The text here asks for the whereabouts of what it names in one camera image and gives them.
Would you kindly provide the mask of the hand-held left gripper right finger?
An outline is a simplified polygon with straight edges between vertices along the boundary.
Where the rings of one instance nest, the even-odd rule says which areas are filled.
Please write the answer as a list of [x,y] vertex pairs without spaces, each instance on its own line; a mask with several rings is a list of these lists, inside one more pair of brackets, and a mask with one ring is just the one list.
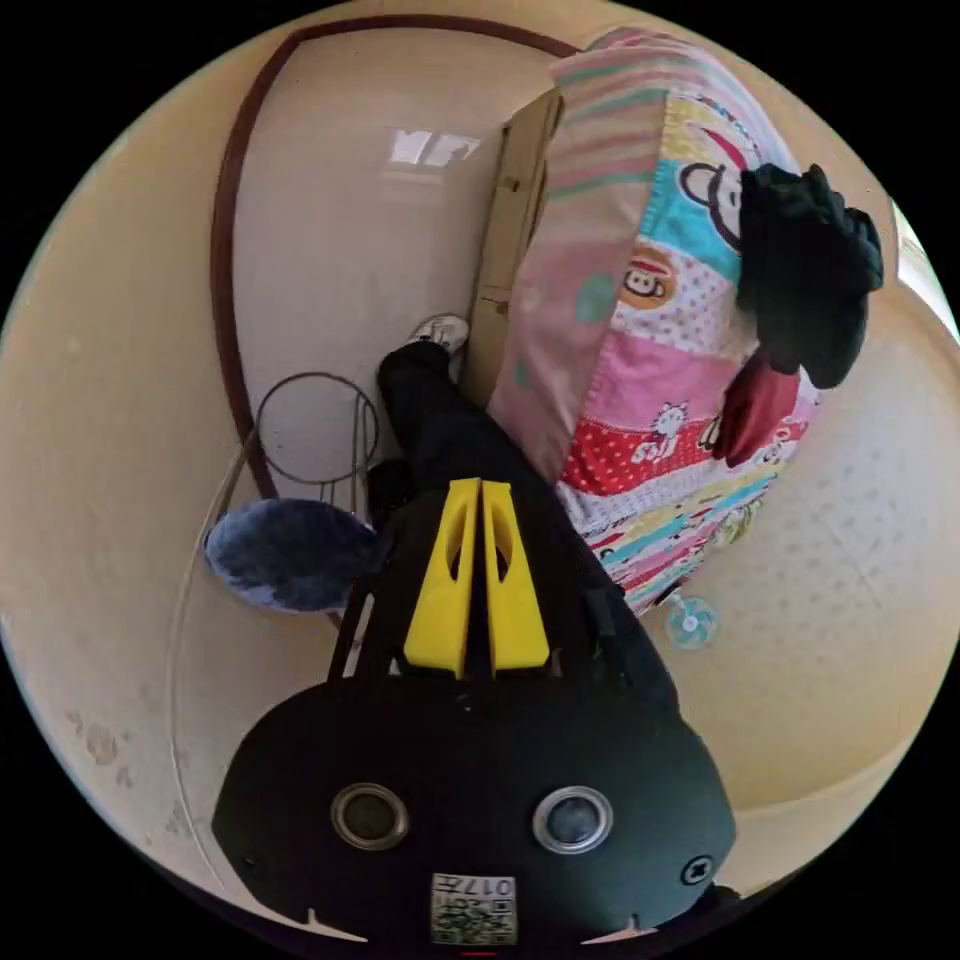
[[550,647],[508,484],[482,483],[482,523],[492,668],[540,669]]

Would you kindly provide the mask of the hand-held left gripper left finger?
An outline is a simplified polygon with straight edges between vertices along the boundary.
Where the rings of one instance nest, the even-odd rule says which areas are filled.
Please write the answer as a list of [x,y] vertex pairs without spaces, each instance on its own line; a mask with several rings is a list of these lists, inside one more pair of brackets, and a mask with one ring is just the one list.
[[450,483],[403,646],[417,669],[464,673],[481,481]]

